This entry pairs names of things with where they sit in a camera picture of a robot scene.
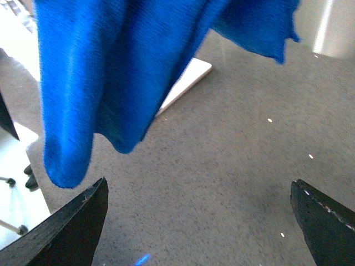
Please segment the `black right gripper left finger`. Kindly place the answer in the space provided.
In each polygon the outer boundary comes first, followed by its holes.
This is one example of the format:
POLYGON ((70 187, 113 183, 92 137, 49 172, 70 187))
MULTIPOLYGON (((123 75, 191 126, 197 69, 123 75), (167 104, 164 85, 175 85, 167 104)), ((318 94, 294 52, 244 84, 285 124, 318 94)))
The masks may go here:
POLYGON ((108 210, 101 178, 1 250, 1 265, 91 265, 108 210))

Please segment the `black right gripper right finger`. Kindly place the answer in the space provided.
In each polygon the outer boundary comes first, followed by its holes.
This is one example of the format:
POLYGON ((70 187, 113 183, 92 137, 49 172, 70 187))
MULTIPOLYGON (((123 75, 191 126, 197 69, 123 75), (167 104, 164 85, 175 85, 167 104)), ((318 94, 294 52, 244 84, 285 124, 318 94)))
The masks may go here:
POLYGON ((354 265, 354 211, 301 179, 290 202, 316 265, 354 265))

